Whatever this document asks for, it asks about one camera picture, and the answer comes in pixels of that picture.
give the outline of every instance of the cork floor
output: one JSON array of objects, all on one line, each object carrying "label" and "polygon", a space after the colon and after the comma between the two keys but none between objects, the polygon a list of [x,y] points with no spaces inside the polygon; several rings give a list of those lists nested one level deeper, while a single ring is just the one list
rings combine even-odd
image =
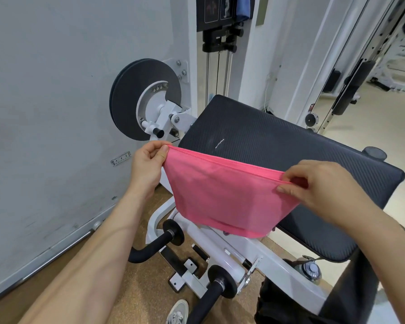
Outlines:
[{"label": "cork floor", "polygon": [[[151,214],[170,197],[171,194],[162,186],[156,189],[155,195],[147,203],[142,215],[140,229],[135,236],[135,248],[142,248],[145,245],[147,222]],[[2,298],[0,300],[0,324],[16,324],[43,289],[80,250],[84,242],[73,247]],[[282,258],[295,259],[269,238],[263,238],[262,242]],[[191,245],[192,240],[186,236],[183,245],[180,247],[171,245],[171,248],[180,259],[186,260],[188,257],[192,257],[198,262],[199,269],[196,275],[199,277],[204,272],[206,263],[193,251]],[[168,285],[168,279],[173,274],[173,269],[159,253],[142,264],[128,263],[108,324],[164,324],[170,309],[178,299],[187,300],[189,308],[192,309],[198,302],[198,298],[187,286],[179,293],[175,293]],[[249,285],[241,294],[234,299],[220,298],[216,302],[204,323],[254,323],[253,317],[259,288],[263,280],[264,276],[255,271]],[[331,288],[325,282],[321,284],[324,289]]]}]

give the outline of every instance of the hand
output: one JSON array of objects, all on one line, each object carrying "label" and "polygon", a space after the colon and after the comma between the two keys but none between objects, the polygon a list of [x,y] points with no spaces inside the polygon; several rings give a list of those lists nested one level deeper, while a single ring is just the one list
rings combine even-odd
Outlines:
[{"label": "hand", "polygon": [[341,228],[353,220],[351,216],[377,207],[351,174],[335,162],[302,160],[282,176],[292,183],[294,178],[305,178],[308,187],[285,184],[278,186],[278,191],[295,196],[326,222]]},{"label": "hand", "polygon": [[161,179],[161,168],[171,142],[150,141],[133,154],[129,190],[148,199]]}]

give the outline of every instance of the forearm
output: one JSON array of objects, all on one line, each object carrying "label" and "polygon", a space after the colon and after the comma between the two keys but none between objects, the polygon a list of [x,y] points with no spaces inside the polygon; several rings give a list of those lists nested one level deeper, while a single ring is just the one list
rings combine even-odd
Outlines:
[{"label": "forearm", "polygon": [[400,322],[405,324],[405,231],[377,208],[367,210],[347,232],[377,274]]},{"label": "forearm", "polygon": [[118,294],[144,198],[129,190],[54,279],[21,324],[102,324]]}]

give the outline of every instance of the shoe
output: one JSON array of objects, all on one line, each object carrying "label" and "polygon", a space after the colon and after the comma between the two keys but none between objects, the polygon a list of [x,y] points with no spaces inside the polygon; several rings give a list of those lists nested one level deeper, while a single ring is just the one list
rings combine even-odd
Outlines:
[{"label": "shoe", "polygon": [[184,299],[180,299],[168,314],[166,324],[186,324],[189,315],[189,305]]}]

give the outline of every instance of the blue towel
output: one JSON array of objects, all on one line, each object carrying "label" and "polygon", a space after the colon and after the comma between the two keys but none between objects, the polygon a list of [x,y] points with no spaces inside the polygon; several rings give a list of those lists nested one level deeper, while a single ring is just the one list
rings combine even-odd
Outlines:
[{"label": "blue towel", "polygon": [[237,0],[237,21],[245,21],[250,18],[250,0]]}]

